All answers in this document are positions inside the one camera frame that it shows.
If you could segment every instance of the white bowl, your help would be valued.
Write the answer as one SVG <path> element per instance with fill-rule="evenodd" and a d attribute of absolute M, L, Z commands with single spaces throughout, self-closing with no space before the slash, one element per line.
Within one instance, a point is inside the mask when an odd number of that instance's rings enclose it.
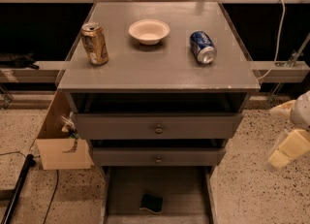
<path fill-rule="evenodd" d="M 158 19 L 143 19 L 129 27 L 129 34 L 144 45 L 156 45 L 170 33 L 169 26 Z"/>

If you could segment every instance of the drawer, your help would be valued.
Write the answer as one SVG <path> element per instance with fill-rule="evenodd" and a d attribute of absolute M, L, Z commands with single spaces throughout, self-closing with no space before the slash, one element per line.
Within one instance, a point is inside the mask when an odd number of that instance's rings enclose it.
<path fill-rule="evenodd" d="M 76 113 L 73 121 L 83 139 L 229 139 L 242 114 L 156 115 Z"/>
<path fill-rule="evenodd" d="M 93 148 L 97 166 L 217 166 L 224 148 Z"/>
<path fill-rule="evenodd" d="M 215 224 L 209 177 L 205 167 L 108 168 L 102 223 Z M 145 194 L 161 202 L 143 201 Z"/>

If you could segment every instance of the cabinet top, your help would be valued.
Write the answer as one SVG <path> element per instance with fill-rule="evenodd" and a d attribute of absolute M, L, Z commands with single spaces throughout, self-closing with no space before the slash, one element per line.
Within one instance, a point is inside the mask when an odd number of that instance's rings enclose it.
<path fill-rule="evenodd" d="M 155 46 L 132 38 L 129 27 L 141 19 L 159 19 L 170 34 Z M 79 41 L 59 89 L 67 92 L 251 92 L 260 85 L 218 3 L 105 2 L 89 21 L 99 22 L 109 61 L 93 66 Z M 197 62 L 190 35 L 204 31 L 217 48 L 210 65 Z"/>

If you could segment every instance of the gold soda can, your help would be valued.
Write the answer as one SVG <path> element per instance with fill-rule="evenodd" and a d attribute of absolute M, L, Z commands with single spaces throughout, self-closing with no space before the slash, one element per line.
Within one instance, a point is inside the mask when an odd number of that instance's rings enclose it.
<path fill-rule="evenodd" d="M 81 39 L 90 63 L 102 65 L 108 62 L 108 52 L 104 30 L 97 22 L 89 22 L 81 27 Z"/>

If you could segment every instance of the black cable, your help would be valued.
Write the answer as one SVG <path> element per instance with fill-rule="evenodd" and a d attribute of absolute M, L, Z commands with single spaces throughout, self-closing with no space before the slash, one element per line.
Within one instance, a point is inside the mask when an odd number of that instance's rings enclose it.
<path fill-rule="evenodd" d="M 55 193 L 56 193 L 56 190 L 57 190 L 57 187 L 58 187 L 58 181 L 59 181 L 59 172 L 58 172 L 58 170 L 56 170 L 56 185 L 55 185 L 55 188 L 54 188 L 54 192 L 52 193 L 52 196 L 51 196 L 51 199 L 50 199 L 47 211 L 46 211 L 46 217 L 45 217 L 45 220 L 44 220 L 43 224 L 45 224 L 46 221 L 47 221 L 47 216 L 48 216 L 48 213 L 49 213 L 49 209 L 50 209 L 50 206 L 52 204 L 52 201 L 54 199 L 54 196 L 55 196 Z"/>
<path fill-rule="evenodd" d="M 14 154 L 14 153 L 17 153 L 17 154 L 19 154 L 19 155 L 22 155 L 22 156 L 24 156 L 24 158 L 26 158 L 26 155 L 23 154 L 23 153 L 21 153 L 19 150 L 17 150 L 17 151 L 10 151 L 10 152 L 6 152 L 6 153 L 1 153 L 0 156 L 9 155 L 9 154 Z"/>
<path fill-rule="evenodd" d="M 28 150 L 31 150 L 31 148 L 32 148 L 32 146 L 35 144 L 35 142 L 36 142 L 36 139 L 31 143 L 31 145 L 30 145 L 30 147 L 29 147 Z"/>

